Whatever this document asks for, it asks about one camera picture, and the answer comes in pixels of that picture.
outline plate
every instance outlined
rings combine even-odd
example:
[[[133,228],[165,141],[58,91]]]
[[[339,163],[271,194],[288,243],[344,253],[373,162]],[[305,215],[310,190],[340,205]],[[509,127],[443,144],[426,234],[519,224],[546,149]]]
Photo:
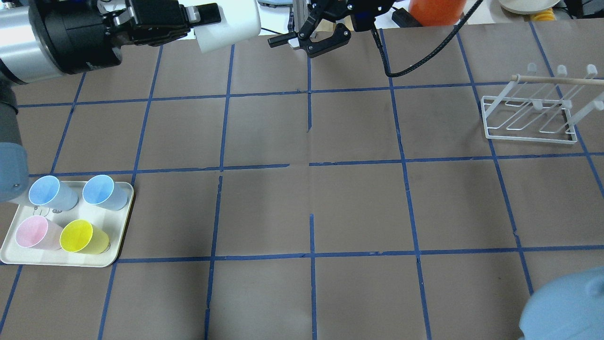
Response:
[[[6,264],[41,264],[47,266],[73,266],[73,267],[106,267],[112,264],[120,252],[128,216],[134,201],[134,188],[130,183],[116,182],[126,191],[128,202],[119,211],[110,211],[88,204],[82,198],[82,189],[85,181],[63,181],[78,193],[77,205],[70,211],[54,211],[45,207],[30,207],[20,205],[14,215],[13,222],[8,228],[0,249],[0,260]],[[14,240],[14,233],[21,222],[32,215],[41,215],[65,227],[69,222],[84,219],[94,226],[101,228],[109,235],[109,249],[98,255],[69,253],[63,249],[41,250],[20,247]]]
[[[535,14],[556,5],[560,0],[499,0],[501,6],[516,14]]]

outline yellow object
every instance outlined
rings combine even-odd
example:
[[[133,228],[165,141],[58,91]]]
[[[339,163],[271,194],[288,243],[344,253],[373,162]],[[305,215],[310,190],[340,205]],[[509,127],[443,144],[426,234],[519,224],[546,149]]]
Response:
[[[109,236],[86,220],[75,220],[63,229],[60,243],[71,253],[100,254],[109,247]]]
[[[530,15],[531,21],[556,21],[553,8]]]

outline cable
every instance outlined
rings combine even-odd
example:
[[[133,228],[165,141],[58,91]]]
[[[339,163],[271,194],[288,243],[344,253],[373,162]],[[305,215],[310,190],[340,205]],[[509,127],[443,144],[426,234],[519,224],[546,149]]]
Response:
[[[382,57],[382,63],[384,64],[384,72],[386,73],[386,75],[390,78],[401,77],[401,76],[406,75],[407,73],[414,71],[415,69],[422,66],[423,64],[427,63],[427,61],[429,61],[436,54],[441,52],[443,50],[443,48],[445,48],[445,46],[447,46],[447,44],[449,44],[450,41],[453,40],[455,35],[459,32],[459,30],[461,30],[461,28],[464,26],[464,24],[467,22],[467,20],[472,16],[472,14],[474,14],[476,9],[478,8],[478,6],[480,6],[480,4],[482,4],[482,2],[483,2],[483,0],[476,0],[476,3],[472,6],[472,8],[470,8],[469,11],[467,11],[466,15],[463,16],[463,18],[460,20],[459,24],[453,28],[451,33],[449,33],[449,35],[445,38],[445,40],[443,40],[443,42],[441,42],[440,45],[434,49],[434,51],[430,52],[430,54],[425,56],[422,60],[416,62],[415,64],[413,64],[412,66],[408,67],[407,69],[405,69],[401,72],[396,72],[396,73],[391,72],[390,64],[388,63],[388,59],[386,58],[386,53],[384,52],[384,46],[382,45],[382,39],[379,36],[378,29],[374,25],[373,28],[371,29],[371,33],[373,35],[373,39],[376,42],[376,46],[377,46],[377,49],[379,50],[379,54]]]
[[[277,31],[269,30],[268,28],[264,28],[264,27],[262,27],[262,28],[261,28],[261,30],[265,30],[265,31],[267,31],[267,32],[271,32],[271,33],[275,33],[275,34],[283,35],[283,33],[279,33],[279,32],[277,32]]]

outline tray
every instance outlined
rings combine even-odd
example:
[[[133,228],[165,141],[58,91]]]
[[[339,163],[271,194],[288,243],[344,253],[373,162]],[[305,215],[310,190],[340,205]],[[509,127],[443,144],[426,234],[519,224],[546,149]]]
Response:
[[[128,195],[128,202],[120,211],[110,211],[88,204],[82,198],[85,181],[63,181],[78,193],[79,201],[70,211],[58,212],[45,207],[30,207],[20,205],[14,215],[13,222],[8,228],[0,249],[0,260],[6,264],[40,264],[46,266],[73,267],[106,267],[112,264],[120,252],[121,243],[126,230],[128,216],[132,209],[134,188],[130,183],[116,182]],[[65,227],[69,222],[84,219],[94,226],[101,228],[109,235],[110,247],[98,255],[69,253],[63,249],[40,250],[20,247],[14,240],[14,233],[21,222],[32,215],[41,215]]]

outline blue cup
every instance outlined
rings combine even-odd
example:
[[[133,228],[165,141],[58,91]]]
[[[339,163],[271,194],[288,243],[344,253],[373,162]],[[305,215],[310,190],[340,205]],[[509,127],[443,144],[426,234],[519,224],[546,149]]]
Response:
[[[73,209],[78,196],[67,184],[55,176],[44,176],[31,185],[30,202],[36,206],[67,211]]]
[[[124,189],[115,184],[107,175],[98,175],[90,179],[83,190],[84,201],[107,210],[118,211],[128,202]]]

